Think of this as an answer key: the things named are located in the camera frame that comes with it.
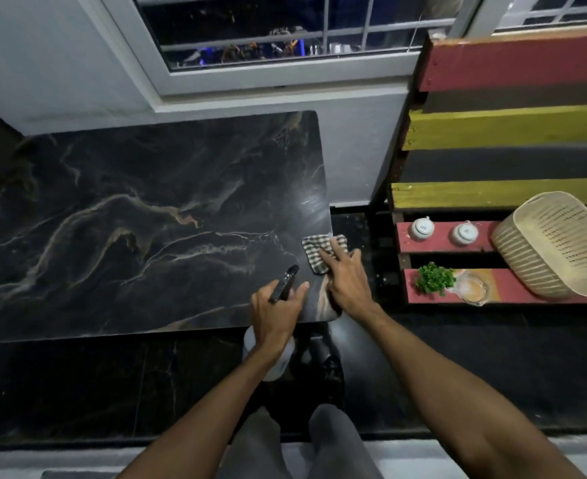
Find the person's left hand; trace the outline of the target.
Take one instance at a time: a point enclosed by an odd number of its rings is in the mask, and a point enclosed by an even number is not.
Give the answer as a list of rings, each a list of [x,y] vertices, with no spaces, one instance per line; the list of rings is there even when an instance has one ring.
[[[294,331],[298,318],[303,308],[294,308],[290,305],[290,299],[280,303],[282,310],[276,307],[270,308],[267,298],[277,280],[271,281],[261,287],[251,296],[252,325],[257,333],[257,347],[266,349],[266,346],[273,346],[275,349],[281,347],[277,342],[286,342],[289,333]]]

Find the person's right hand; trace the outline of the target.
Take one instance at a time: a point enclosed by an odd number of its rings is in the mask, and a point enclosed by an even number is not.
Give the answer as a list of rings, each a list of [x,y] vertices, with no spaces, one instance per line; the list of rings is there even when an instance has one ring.
[[[330,238],[333,254],[320,249],[320,256],[329,268],[330,292],[340,308],[356,320],[362,320],[375,307],[368,278],[361,262],[361,251],[347,252],[336,238]]]

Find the checkered cleaning cloth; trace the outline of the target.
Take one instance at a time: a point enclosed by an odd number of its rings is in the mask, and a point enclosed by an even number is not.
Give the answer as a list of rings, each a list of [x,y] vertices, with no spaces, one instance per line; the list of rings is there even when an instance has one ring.
[[[333,236],[331,234],[320,234],[320,235],[312,235],[305,237],[301,244],[302,248],[305,252],[307,257],[307,261],[311,270],[314,274],[320,273],[320,264],[324,262],[320,255],[320,250],[322,249],[325,253],[330,256],[335,256],[335,253],[331,247],[330,241],[331,239],[335,239],[337,244],[346,252],[348,253],[348,240],[344,235]]]

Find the clear spray bottle black nozzle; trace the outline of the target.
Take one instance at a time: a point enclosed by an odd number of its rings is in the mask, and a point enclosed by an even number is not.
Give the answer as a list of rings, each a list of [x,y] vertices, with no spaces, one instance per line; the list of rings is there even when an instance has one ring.
[[[267,303],[270,308],[275,306],[276,310],[282,310],[280,303],[286,302],[291,296],[298,271],[299,265],[293,264],[280,276],[277,283],[273,286],[269,297],[267,298]],[[282,343],[276,343],[277,345],[281,344],[281,347],[278,347],[278,349],[275,349],[273,346],[266,346],[266,352],[270,353],[268,361],[270,367],[263,375],[263,382],[267,383],[276,381],[285,373],[295,350],[295,341],[292,333],[292,331],[289,333],[286,342],[283,341]],[[255,327],[251,324],[250,327],[245,330],[243,336],[243,362],[255,354],[257,343],[257,333],[255,331]]]

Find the person's left forearm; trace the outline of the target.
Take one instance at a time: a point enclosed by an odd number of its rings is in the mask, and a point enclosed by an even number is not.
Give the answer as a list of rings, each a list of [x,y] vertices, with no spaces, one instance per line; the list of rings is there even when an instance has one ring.
[[[257,347],[116,479],[213,479],[244,408],[270,367],[269,355]]]

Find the person's right forearm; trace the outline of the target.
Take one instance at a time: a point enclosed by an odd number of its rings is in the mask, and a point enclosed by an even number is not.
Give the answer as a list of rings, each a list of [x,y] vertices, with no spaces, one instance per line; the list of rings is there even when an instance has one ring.
[[[381,346],[428,428],[470,479],[587,479],[502,394],[378,304],[347,312]]]

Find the black table base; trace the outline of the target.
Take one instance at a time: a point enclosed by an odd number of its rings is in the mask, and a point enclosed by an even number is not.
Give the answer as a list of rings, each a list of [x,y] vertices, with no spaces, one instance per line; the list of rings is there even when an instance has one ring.
[[[292,372],[308,407],[326,403],[343,410],[345,376],[339,351],[330,336],[329,324],[303,324],[294,333]]]

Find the white ceramic jar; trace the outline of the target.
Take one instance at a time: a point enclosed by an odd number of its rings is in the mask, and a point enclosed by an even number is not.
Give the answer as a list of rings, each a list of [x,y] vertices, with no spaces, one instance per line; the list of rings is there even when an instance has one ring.
[[[449,240],[458,247],[470,246],[474,244],[480,231],[471,221],[467,220],[456,225],[449,233]]]
[[[417,218],[414,220],[408,230],[408,234],[414,241],[426,241],[430,239],[435,232],[435,225],[429,217]]]

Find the person's right leg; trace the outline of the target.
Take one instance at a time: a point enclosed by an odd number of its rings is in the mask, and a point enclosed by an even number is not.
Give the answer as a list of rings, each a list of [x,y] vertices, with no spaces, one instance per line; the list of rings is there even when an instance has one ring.
[[[307,479],[384,479],[353,422],[335,405],[320,404],[308,428],[315,456]]]

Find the person's leg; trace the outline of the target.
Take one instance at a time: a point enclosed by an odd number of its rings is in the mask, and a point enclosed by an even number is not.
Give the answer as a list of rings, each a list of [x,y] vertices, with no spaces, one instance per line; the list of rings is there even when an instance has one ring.
[[[308,428],[315,456],[307,479],[384,479],[353,422],[335,405],[320,404]]]
[[[266,407],[259,407],[234,436],[216,479],[292,479],[282,453],[280,430]]]

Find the person's left leg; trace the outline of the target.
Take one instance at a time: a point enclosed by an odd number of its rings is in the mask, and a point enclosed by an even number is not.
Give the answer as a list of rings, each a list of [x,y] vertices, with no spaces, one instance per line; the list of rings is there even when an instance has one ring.
[[[216,479],[292,479],[282,453],[280,430],[266,407],[259,407],[234,436]]]

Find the colourful wooden slat bench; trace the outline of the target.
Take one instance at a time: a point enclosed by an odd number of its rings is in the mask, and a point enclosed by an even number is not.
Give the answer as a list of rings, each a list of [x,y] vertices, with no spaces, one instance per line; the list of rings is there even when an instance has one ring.
[[[480,275],[490,288],[487,305],[586,305],[586,297],[533,294],[490,236],[541,193],[566,192],[587,207],[587,25],[429,35],[385,185],[408,304],[464,303],[450,290],[416,289],[417,270],[434,262]],[[408,230],[422,217],[435,232],[414,241]],[[479,237],[455,246],[449,233],[467,220]]]

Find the beige plastic basket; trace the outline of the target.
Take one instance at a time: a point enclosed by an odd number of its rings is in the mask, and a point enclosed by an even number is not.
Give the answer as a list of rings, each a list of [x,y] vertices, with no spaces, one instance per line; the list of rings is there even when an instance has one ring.
[[[566,192],[541,193],[493,230],[491,243],[538,297],[587,298],[587,207]]]

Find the white window grille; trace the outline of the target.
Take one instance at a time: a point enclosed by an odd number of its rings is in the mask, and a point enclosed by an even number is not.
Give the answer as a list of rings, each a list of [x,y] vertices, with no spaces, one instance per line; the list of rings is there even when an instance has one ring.
[[[161,47],[455,18],[464,0],[134,0]]]

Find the white window frame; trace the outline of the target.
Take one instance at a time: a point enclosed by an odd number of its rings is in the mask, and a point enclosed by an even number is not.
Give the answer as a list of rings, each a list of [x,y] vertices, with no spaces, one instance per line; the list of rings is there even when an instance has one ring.
[[[75,1],[158,99],[408,76],[428,31],[447,36],[463,29],[481,4],[464,0],[458,15],[445,20],[161,47],[134,0]]]

